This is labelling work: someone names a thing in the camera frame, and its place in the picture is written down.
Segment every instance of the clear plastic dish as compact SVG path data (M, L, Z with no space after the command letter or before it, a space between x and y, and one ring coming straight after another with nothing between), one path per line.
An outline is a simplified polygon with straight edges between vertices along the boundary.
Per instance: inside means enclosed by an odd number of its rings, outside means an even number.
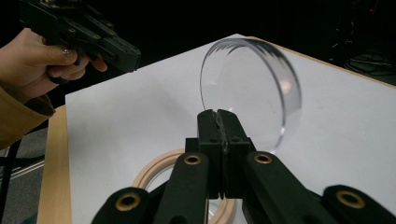
M276 153L298 125L302 94L284 54L252 38L226 38L207 52L201 68L204 110L235 113L259 151Z

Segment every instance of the tan sleeve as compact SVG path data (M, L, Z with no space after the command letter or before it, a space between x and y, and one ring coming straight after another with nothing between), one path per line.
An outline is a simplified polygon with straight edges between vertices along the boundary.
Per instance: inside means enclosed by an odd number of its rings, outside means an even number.
M0 87L0 149L18 141L54 113L47 95L23 105Z

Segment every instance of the table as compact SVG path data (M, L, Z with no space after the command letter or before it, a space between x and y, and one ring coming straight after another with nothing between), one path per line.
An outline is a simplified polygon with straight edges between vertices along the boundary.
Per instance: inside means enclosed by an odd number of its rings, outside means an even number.
M89 223L149 161L196 137L203 109L190 74L212 44L66 95L49 121L38 223ZM279 48L299 77L303 110L277 156L318 194L348 185L396 214L396 88Z

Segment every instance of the petri dish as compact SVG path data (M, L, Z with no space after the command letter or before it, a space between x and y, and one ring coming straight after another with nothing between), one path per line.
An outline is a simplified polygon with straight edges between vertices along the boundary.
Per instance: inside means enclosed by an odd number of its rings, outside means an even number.
M273 154L298 126L302 93L289 60L271 44L226 38L207 52L200 74L204 110L235 113L255 148Z

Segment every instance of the hand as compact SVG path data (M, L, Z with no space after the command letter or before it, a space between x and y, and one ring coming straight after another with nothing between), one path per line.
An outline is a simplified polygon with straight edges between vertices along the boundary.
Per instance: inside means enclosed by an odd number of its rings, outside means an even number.
M107 65L99 56L95 61L82 55L80 65L74 65L77 59L75 50L70 56L64 55L62 46L46 46L44 38L30 29L23 29L11 42L0 49L0 84L12 89L23 101L36 98L51 91L58 84L48 76L67 80L81 78L85 66L91 62L98 71L105 72Z

